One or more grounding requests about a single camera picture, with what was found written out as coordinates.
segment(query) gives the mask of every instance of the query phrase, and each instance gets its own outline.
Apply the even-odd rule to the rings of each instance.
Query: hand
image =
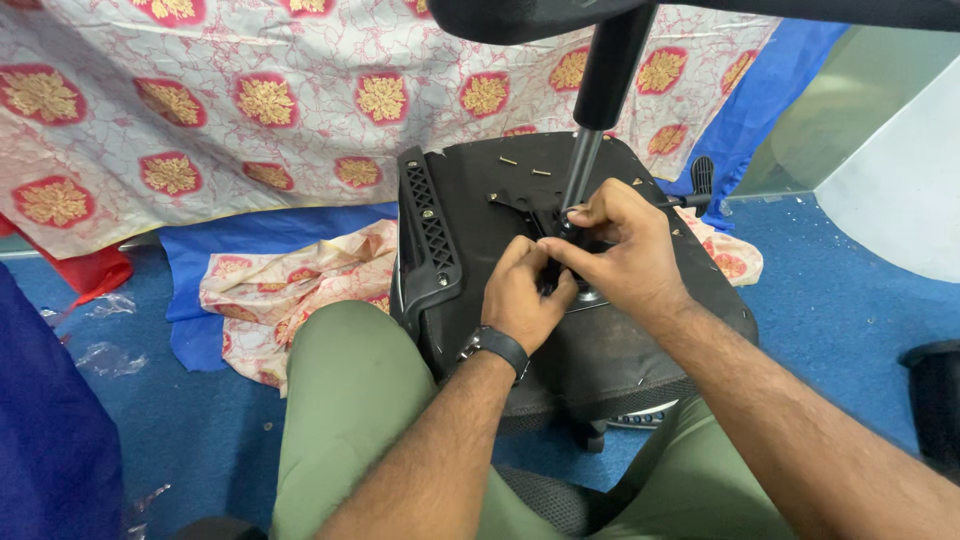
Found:
[[[528,356],[546,341],[577,294],[577,283],[564,270],[557,290],[541,297],[537,274],[548,259],[533,240],[517,236],[500,257],[483,293],[480,324],[509,335]]]
[[[617,242],[594,255],[556,237],[541,238],[550,257],[572,268],[615,306],[641,325],[665,310],[693,302],[673,255],[666,215],[616,178],[609,178],[590,200],[567,215],[578,227],[593,228],[601,239]]]

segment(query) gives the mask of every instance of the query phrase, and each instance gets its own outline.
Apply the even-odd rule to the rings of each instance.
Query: forearm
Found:
[[[695,303],[643,321],[804,537],[958,537],[960,490]]]
[[[485,351],[464,362],[317,538],[472,538],[515,377]]]

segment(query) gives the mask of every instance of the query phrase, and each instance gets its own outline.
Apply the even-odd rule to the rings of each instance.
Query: red cloth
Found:
[[[133,265],[126,255],[120,253],[120,242],[89,255],[57,260],[0,214],[0,235],[3,235],[3,231],[20,233],[77,291],[80,297],[74,301],[71,309],[110,292],[133,275]]]

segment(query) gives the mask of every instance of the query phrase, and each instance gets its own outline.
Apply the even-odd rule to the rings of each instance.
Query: white wall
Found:
[[[814,193],[837,227],[877,255],[960,282],[960,58]]]

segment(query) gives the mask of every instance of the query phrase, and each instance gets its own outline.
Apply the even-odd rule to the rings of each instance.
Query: person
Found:
[[[481,323],[533,353],[576,285],[542,298],[548,257],[599,289],[696,382],[614,487],[633,498],[595,538],[960,538],[960,489],[873,434],[693,301],[667,219],[610,179],[569,215],[618,242],[592,255],[518,236]],[[290,353],[273,537],[560,538],[492,469],[515,380],[479,351],[438,393],[416,347],[376,307],[316,311]]]

